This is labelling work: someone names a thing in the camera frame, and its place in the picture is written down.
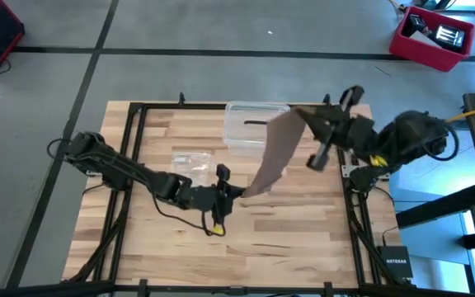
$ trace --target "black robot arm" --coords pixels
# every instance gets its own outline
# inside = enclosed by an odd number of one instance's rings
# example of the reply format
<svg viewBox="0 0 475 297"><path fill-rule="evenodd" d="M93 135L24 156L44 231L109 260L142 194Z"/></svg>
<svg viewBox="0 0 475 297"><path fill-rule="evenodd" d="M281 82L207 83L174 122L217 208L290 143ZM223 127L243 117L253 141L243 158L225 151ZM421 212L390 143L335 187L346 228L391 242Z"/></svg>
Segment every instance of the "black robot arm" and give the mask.
<svg viewBox="0 0 475 297"><path fill-rule="evenodd" d="M440 161L455 157L459 140L454 129L428 112L406 111L377 133L374 122L362 115L351 116L350 109L359 103L364 89L354 86L344 91L340 104L325 101L314 108L297 107L297 112L311 128L320 148L307 166L321 171L327 164L327 152L336 145L368 164L350 172L351 186L368 191L377 178L396 172L402 165L429 155ZM447 158L436 157L446 147L449 132L454 137L454 152Z"/></svg>
<svg viewBox="0 0 475 297"><path fill-rule="evenodd" d="M191 186L191 179L170 172L155 172L117 153L98 133L78 133L71 141L65 161L79 171L99 172L108 187L123 191L134 180L145 185L153 198L182 210L212 212L214 230L203 229L207 235L224 235L224 217L232 212L233 200L242 195L244 188L228 184L230 170L219 164L217 184Z"/></svg>

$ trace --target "yellow cable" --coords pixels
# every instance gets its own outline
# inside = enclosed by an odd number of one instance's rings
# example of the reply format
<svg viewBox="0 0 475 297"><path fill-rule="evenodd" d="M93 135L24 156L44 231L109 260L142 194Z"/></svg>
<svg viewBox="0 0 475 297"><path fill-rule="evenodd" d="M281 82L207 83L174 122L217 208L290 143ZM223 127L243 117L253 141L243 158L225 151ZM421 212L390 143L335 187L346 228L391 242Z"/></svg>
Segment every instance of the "yellow cable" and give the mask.
<svg viewBox="0 0 475 297"><path fill-rule="evenodd" d="M400 7L401 4L397 3L395 0L389 0L393 5L395 5L396 7Z"/></svg>
<svg viewBox="0 0 475 297"><path fill-rule="evenodd" d="M449 123L449 122L452 122L452 121L455 121L455 120L460 120L460 119L463 119L464 117L473 116L473 115L475 115L475 111L465 112L461 115L457 115L457 116L454 116L454 117L451 117L451 118L447 119L446 122Z"/></svg>

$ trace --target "yellow tag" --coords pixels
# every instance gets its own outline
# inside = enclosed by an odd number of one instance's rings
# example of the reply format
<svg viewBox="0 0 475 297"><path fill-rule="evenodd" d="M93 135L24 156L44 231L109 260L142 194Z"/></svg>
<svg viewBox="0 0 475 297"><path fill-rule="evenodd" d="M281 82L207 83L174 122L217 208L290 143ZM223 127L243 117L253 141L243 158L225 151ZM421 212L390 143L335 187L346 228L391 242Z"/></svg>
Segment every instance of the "yellow tag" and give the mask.
<svg viewBox="0 0 475 297"><path fill-rule="evenodd" d="M217 235L223 235L223 226L221 226L220 224L216 224L212 228L212 232L216 233Z"/></svg>
<svg viewBox="0 0 475 297"><path fill-rule="evenodd" d="M373 166L386 167L388 165L388 162L380 156L369 156L369 160Z"/></svg>

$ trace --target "wooden table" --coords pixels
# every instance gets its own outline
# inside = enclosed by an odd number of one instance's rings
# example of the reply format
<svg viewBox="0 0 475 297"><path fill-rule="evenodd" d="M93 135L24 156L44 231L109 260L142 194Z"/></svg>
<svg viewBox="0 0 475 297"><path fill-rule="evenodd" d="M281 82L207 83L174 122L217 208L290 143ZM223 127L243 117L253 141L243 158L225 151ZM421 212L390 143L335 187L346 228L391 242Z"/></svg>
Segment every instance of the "wooden table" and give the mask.
<svg viewBox="0 0 475 297"><path fill-rule="evenodd" d="M106 142L117 150L129 104L110 101L101 127ZM368 106L352 111L371 116ZM222 139L223 118L222 110L150 110L139 162L155 171L171 171L172 153L210 153L214 163L231 169L232 184L249 185L260 160L229 153ZM338 157L332 149L326 170L314 172L305 163L317 147L307 128L284 177L272 191L235 200L223 238L207 237L162 217L146 188L136 184L117 284L137 285L139 279L148 279L152 285L321 287L330 281L335 288L357 288ZM211 182L216 180L213 172ZM90 178L87 187L100 182ZM380 186L388 190L387 184ZM82 198L63 278L73 276L98 245L109 194L102 187ZM200 223L199 211L161 207L167 214ZM381 191L372 191L368 207L375 242L380 244L383 231L397 225L393 204ZM388 245L401 244L396 229L387 232L386 239ZM365 278L371 281L368 255L360 246Z"/></svg>

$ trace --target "concrete floor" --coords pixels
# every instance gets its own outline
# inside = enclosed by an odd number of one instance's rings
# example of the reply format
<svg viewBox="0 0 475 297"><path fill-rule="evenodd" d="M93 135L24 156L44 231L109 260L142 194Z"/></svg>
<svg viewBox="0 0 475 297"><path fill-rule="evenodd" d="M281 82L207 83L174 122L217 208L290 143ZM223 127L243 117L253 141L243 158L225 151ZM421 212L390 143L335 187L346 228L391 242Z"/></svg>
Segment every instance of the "concrete floor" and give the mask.
<svg viewBox="0 0 475 297"><path fill-rule="evenodd" d="M21 45L93 48L111 0L6 0ZM475 24L475 16L455 15ZM106 48L388 54L386 0L120 0ZM14 53L0 76L0 286L49 169L90 54ZM364 87L377 128L410 109L446 118L475 92L475 63L449 73L404 61L102 54L76 130L99 130L112 100L318 102ZM86 178L63 165L22 285L59 281Z"/></svg>

